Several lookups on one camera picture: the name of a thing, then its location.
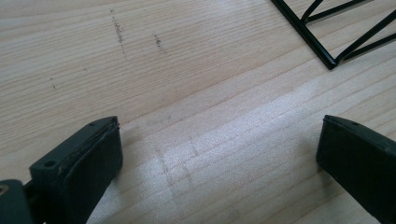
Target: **wire frame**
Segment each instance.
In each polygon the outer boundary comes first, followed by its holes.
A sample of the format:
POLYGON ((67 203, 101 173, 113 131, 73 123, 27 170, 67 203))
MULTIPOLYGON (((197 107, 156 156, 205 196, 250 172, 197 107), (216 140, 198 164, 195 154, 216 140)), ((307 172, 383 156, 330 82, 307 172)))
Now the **wire frame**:
POLYGON ((380 21, 377 25, 375 25, 364 35, 358 38, 355 42, 353 42, 349 47, 343 50, 336 58, 334 58, 329 53, 329 51, 327 51, 320 44, 317 38, 309 31, 309 29, 306 26, 310 23, 326 20, 330 17, 348 11, 354 7, 359 7, 373 0, 352 0, 338 7, 333 7, 318 14, 311 15, 315 11, 315 9, 317 9, 318 6, 323 2, 323 0, 315 0, 314 3, 306 10, 304 15, 300 19, 283 0, 272 0, 272 1, 277 6, 277 8, 282 12, 282 14, 286 17, 286 19, 288 19, 288 21, 294 27, 294 29, 297 30, 297 32, 305 40, 305 42, 323 61, 323 63, 327 66, 327 68, 329 68, 329 70, 332 70, 336 66, 342 63, 349 62, 365 53, 368 53, 374 49, 378 49, 396 40, 396 33, 395 33, 393 35, 388 35, 380 40, 377 40, 370 45, 360 48, 361 45, 363 45, 370 38, 372 38, 374 35, 376 35, 378 32, 380 32, 389 24, 391 24, 394 20, 396 20, 396 9, 395 9, 385 19, 380 21))

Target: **screw hole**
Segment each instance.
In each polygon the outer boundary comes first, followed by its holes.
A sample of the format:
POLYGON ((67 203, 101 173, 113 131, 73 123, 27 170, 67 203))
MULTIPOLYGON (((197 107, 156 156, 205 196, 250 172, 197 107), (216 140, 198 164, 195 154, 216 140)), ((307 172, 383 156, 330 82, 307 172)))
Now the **screw hole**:
POLYGON ((55 164, 56 164, 55 161, 47 161, 46 163, 44 163, 44 166, 45 167, 51 167, 51 166, 54 166, 55 164))
POLYGON ((5 194, 8 191, 8 185, 0 185, 0 195, 5 194))

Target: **black metal wire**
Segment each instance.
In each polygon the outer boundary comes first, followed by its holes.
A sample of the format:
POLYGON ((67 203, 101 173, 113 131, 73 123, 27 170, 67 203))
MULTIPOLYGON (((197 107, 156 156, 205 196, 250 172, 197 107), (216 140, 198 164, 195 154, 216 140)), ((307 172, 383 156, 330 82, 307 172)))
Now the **black metal wire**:
POLYGON ((294 29, 300 34, 300 36, 305 40, 305 42, 311 47, 311 49, 318 55, 318 57, 323 61, 329 70, 334 69, 341 63, 348 62, 355 59, 367 52, 374 49, 378 49, 384 45, 387 45, 396 40, 396 34, 389 35, 382 38, 373 44, 365 46, 363 48, 359 47, 367 42, 371 37, 376 35, 378 32, 387 27, 391 22, 396 20, 396 10, 391 12, 384 20, 379 22, 375 27, 370 29, 367 33, 361 36, 358 40, 352 43, 348 48, 346 48, 340 55, 334 59, 332 55, 327 51, 317 40, 317 38, 309 31, 306 27, 308 23, 314 21, 321 21, 327 19, 331 16, 338 15, 344 11, 350 10, 353 7, 358 7, 366 4, 373 0, 352 0, 338 7, 328 9, 326 11, 320 12, 314 16, 310 16, 316 8, 323 2, 323 0, 315 0, 315 2, 308 8, 304 15, 299 19, 297 15, 290 9, 290 7, 283 0, 272 0, 279 11, 285 16, 294 29))

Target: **wood grain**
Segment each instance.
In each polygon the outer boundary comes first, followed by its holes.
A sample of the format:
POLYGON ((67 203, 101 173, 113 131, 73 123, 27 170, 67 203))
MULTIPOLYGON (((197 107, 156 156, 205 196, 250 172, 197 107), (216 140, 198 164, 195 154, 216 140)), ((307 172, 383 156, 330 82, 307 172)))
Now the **wood grain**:
MULTIPOLYGON (((310 29, 336 55, 394 8, 310 29)), ((89 223, 377 223, 315 154, 325 114, 396 139, 395 50, 330 72, 270 0, 3 1, 0 179, 117 115, 124 166, 89 223)))

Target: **black plastic piece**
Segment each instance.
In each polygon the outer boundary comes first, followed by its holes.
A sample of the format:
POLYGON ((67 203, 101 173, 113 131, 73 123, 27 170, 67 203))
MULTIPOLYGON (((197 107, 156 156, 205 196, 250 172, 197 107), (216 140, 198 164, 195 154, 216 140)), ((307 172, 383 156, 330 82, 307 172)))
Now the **black plastic piece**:
POLYGON ((311 47, 311 49, 318 55, 318 57, 323 61, 329 70, 334 69, 334 67, 339 64, 346 63, 353 60, 365 53, 368 53, 374 49, 378 49, 384 45, 387 45, 396 40, 396 34, 389 35, 382 38, 374 43, 367 45, 363 48, 359 47, 367 42, 374 35, 378 34, 381 30, 387 27, 391 22, 396 20, 396 9, 393 10, 384 20, 379 22, 376 26, 370 29, 367 33, 361 36, 358 40, 353 42, 348 48, 340 53, 336 58, 334 58, 329 51, 327 51, 317 40, 317 38, 309 31, 306 27, 307 24, 312 22, 323 21, 327 18, 333 17, 353 7, 358 7, 373 0, 352 0, 344 3, 341 6, 331 8, 329 10, 320 12, 316 15, 311 16, 311 14, 317 9, 317 7, 323 2, 323 0, 316 0, 308 8, 301 19, 289 8, 289 6, 284 2, 284 0, 272 0, 277 8, 282 12, 282 14, 288 19, 290 24, 294 29, 300 34, 300 36, 305 40, 305 42, 311 47))
POLYGON ((34 224, 19 180, 0 181, 0 223, 34 224))
POLYGON ((318 165, 381 223, 396 223, 396 143, 351 120, 323 121, 318 165))
MULTIPOLYGON (((18 202, 29 204, 31 223, 86 223, 102 198, 111 180, 122 166, 122 150, 117 117, 92 122, 35 162, 31 167, 32 180, 19 190, 18 202)), ((5 211, 12 202, 0 195, 5 211)), ((0 223, 11 222, 2 219, 0 223)))

